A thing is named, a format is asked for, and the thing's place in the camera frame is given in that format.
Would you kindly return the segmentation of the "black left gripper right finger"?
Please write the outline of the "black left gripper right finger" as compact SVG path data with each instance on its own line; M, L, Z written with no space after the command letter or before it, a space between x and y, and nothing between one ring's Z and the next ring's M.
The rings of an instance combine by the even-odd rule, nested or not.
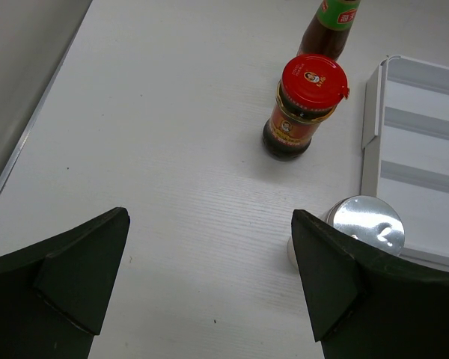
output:
M387 254L303 209L291 230L326 358L449 358L449 272Z

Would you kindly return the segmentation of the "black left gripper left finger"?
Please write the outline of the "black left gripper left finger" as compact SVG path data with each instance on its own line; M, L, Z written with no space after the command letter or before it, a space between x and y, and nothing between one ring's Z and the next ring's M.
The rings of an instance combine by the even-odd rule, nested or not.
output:
M0 257L0 358L87 358L129 232L115 207Z

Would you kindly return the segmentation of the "tall sauce bottle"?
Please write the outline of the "tall sauce bottle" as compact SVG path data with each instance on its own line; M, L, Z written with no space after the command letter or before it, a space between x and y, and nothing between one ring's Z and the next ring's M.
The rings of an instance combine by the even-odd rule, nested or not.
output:
M346 45L359 5L359 0L322 0L302 36L297 55L318 54L336 61Z

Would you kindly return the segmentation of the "left white shaker bottle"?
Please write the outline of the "left white shaker bottle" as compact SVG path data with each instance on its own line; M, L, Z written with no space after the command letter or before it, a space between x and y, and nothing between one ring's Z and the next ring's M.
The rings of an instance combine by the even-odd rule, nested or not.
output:
M305 211L304 216L320 220L356 241L391 255L391 263L403 261L403 222L389 204L377 197L362 194L348 197L323 215L315 216Z

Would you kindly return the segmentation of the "white tiered organizer tray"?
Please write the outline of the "white tiered organizer tray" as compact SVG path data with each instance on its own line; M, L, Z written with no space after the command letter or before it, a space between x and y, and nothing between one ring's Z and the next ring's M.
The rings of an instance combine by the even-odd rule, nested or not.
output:
M367 81L361 193L400 216L402 255L449 271L449 67L392 55Z

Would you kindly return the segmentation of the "left red-lid sauce jar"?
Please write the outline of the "left red-lid sauce jar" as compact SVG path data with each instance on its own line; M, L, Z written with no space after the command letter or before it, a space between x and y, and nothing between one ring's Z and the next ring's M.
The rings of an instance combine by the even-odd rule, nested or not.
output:
M275 107L263 127L263 145L271 156L292 160L311 145L314 133L349 96L346 73L325 55L303 54L283 69Z

